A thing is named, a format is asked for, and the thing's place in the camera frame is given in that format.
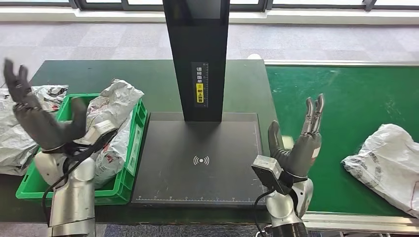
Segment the black vertical stand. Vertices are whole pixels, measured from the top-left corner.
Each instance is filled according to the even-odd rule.
[[[251,208],[264,192],[258,117],[222,113],[230,0],[163,5],[183,114],[150,113],[131,203]]]
[[[163,0],[185,121],[221,121],[230,0]]]

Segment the gray carpet floor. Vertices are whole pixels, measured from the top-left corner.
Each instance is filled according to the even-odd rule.
[[[0,60],[8,57],[26,65],[30,76],[44,60],[171,58],[165,24],[0,23],[0,33]],[[264,59],[419,61],[419,28],[231,25],[227,58],[243,59],[254,53]],[[41,237],[45,230],[44,224],[0,223],[0,237]],[[98,237],[252,237],[255,233],[254,226],[97,225]]]

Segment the yellow warning label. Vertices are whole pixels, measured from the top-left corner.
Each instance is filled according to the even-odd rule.
[[[204,84],[196,83],[197,85],[197,103],[204,102]]]

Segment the plastic bag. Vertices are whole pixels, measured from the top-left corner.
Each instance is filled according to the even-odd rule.
[[[95,188],[102,187],[124,167],[129,143],[132,110],[144,95],[124,80],[113,79],[111,85],[89,103],[86,130],[93,124],[110,120],[118,127],[117,135],[96,158]],[[83,139],[75,141],[84,143]]]
[[[419,218],[419,144],[403,128],[381,125],[357,155],[341,163],[390,204]]]
[[[32,92],[45,111],[55,112],[62,104],[67,88],[67,85],[33,86]],[[30,164],[28,158],[37,151],[37,144],[16,120],[14,105],[8,89],[0,89],[0,173],[24,175]]]
[[[112,141],[99,153],[98,158],[96,159],[96,168],[94,172],[95,188],[101,188],[122,170],[126,161],[126,152],[128,150],[131,116],[132,112],[129,115],[129,118],[125,120],[119,128],[117,135],[115,135]]]

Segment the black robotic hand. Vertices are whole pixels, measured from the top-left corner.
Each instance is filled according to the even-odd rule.
[[[26,67],[21,65],[19,74],[15,75],[13,62],[6,59],[3,73],[10,96],[16,102],[13,107],[16,119],[43,150],[50,151],[60,148],[65,143],[82,138],[86,134],[87,107],[80,98],[71,101],[73,120],[58,123],[42,109],[33,94],[27,80],[28,69]]]
[[[273,121],[268,129],[270,156],[292,176],[293,183],[307,179],[307,173],[316,160],[322,144],[319,128],[324,106],[323,94],[317,97],[315,104],[310,97],[307,98],[306,105],[303,129],[292,150],[284,149],[277,121]]]

